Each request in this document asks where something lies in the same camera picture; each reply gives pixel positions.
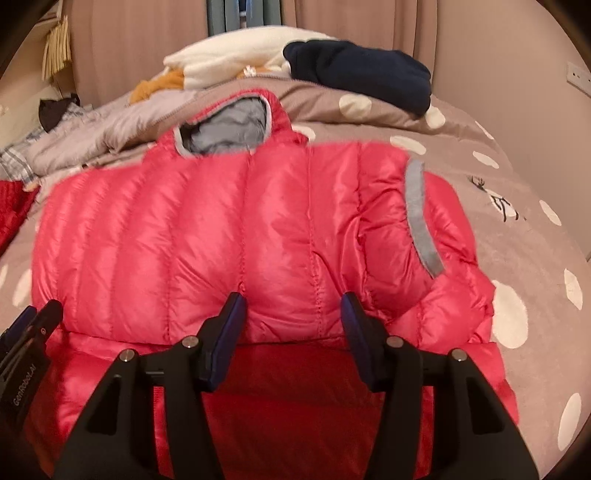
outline navy blue clothing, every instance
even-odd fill
[[[283,56],[297,80],[369,95],[418,116],[431,105],[431,72],[399,50],[308,40],[287,44]]]

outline plaid shirt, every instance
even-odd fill
[[[86,113],[86,110],[75,105],[70,104],[66,113],[61,118],[62,122],[71,118],[82,116]],[[25,184],[34,181],[37,176],[33,173],[32,168],[27,163],[27,159],[24,157],[23,152],[26,151],[27,147],[43,135],[46,135],[45,130],[42,127],[38,127],[29,133],[19,143],[12,144],[0,150],[0,180],[18,181],[21,180]]]

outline shiny nylon fabric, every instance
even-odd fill
[[[62,301],[64,322],[31,412],[37,446],[57,457],[119,351],[158,351],[197,332],[233,290],[247,298],[246,328],[226,382],[204,396],[229,479],[362,476],[382,398],[346,351],[340,298],[349,290],[390,334],[438,353],[465,348],[517,419],[489,343],[494,287],[449,184],[423,174],[424,220],[444,265],[432,278],[407,222],[408,155],[381,143],[306,145],[273,94],[233,99],[253,94],[272,122],[253,152],[183,157],[171,131],[140,165],[55,188],[35,245],[33,301]],[[430,463],[432,402],[426,389],[419,474]],[[170,475],[162,408],[156,392]]]

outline gray hood lining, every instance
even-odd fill
[[[272,131],[269,101],[247,93],[227,100],[194,122],[174,129],[176,149],[183,157],[253,151]]]

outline wall outlet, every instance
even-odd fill
[[[570,62],[566,70],[566,81],[591,97],[591,74]]]

